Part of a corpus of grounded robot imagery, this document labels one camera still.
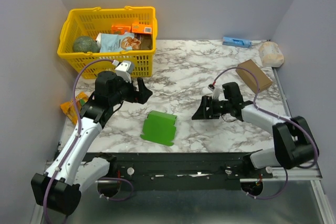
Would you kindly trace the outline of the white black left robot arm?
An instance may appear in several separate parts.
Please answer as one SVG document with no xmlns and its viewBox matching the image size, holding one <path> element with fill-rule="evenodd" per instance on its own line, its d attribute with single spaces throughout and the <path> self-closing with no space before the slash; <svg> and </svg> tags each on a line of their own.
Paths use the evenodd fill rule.
<svg viewBox="0 0 336 224">
<path fill-rule="evenodd" d="M 94 158 L 87 168 L 79 167 L 92 142 L 114 115 L 116 105 L 124 101 L 145 104 L 153 94 L 142 78 L 137 82 L 135 87 L 128 73 L 98 74 L 95 90 L 78 111 L 78 122 L 67 144 L 49 168 L 43 174 L 36 173 L 31 180 L 36 203 L 44 211 L 52 209 L 69 216 L 76 210 L 82 193 L 96 180 L 116 175 L 115 164 L 103 158 Z"/>
</svg>

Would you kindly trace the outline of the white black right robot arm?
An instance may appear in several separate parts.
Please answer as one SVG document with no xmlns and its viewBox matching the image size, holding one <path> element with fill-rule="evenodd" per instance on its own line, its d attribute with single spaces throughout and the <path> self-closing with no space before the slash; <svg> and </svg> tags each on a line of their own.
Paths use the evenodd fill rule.
<svg viewBox="0 0 336 224">
<path fill-rule="evenodd" d="M 235 82 L 222 85 L 225 98 L 222 101 L 218 99 L 220 89 L 213 84 L 208 87 L 213 95 L 202 96 L 192 120 L 213 120 L 230 114 L 235 119 L 253 124 L 273 136 L 273 148 L 245 156 L 241 171 L 246 177 L 255 177 L 261 168 L 268 166 L 292 169 L 318 157 L 318 149 L 303 117 L 288 118 L 263 112 L 252 101 L 244 101 Z"/>
</svg>

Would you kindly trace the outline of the green paper box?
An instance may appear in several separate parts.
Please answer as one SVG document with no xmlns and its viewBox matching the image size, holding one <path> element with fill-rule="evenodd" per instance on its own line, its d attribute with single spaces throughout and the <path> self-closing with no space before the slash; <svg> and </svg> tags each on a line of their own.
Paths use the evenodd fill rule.
<svg viewBox="0 0 336 224">
<path fill-rule="evenodd" d="M 140 138 L 149 142 L 173 146 L 177 116 L 159 111 L 151 111 L 144 120 Z"/>
</svg>

